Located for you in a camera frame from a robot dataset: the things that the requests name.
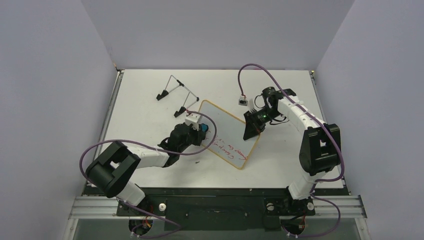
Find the blue whiteboard eraser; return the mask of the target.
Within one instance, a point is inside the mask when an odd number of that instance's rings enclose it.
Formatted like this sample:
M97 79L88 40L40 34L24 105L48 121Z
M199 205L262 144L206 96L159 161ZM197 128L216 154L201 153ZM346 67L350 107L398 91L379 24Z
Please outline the blue whiteboard eraser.
M209 131L209 126L205 123L199 124L199 131L203 133L207 133Z

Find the yellow framed whiteboard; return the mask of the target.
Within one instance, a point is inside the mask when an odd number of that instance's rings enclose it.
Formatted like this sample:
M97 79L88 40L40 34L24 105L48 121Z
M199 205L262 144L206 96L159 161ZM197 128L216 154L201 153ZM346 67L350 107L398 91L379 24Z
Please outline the yellow framed whiteboard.
M200 122L208 125L209 129L203 147L228 162L238 170L242 170L255 149L260 136L243 140L246 123L209 100L203 100L199 112L210 117L217 127L215 139L212 140L215 128L211 120L202 117Z

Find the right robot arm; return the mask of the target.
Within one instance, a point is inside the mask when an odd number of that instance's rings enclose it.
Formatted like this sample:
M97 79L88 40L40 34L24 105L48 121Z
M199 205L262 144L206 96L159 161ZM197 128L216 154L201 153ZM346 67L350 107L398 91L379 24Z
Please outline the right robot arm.
M328 124L317 118L290 88L276 90L267 87L260 96L264 101L260 109L255 108L254 99L239 99L239 104L248 108L243 114L243 140L260 135L266 124L279 116L285 117L302 134L299 151L301 171L299 177L288 186L290 195L282 199L283 209L294 214L302 207L302 200L309 198L317 183L323 181L325 174L341 164L340 129L336 124Z

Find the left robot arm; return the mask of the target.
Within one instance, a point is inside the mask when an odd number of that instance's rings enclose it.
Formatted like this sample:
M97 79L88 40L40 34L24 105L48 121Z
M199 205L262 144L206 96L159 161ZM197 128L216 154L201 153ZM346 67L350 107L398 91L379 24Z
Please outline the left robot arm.
M208 130L204 123L197 127L178 124L169 137L152 149L130 147L120 140L110 141L109 146L83 171L83 175L106 197L123 200L129 203L129 208L136 215L143 215L149 210L149 201L142 189L130 181L135 170L170 167L188 147L200 146Z

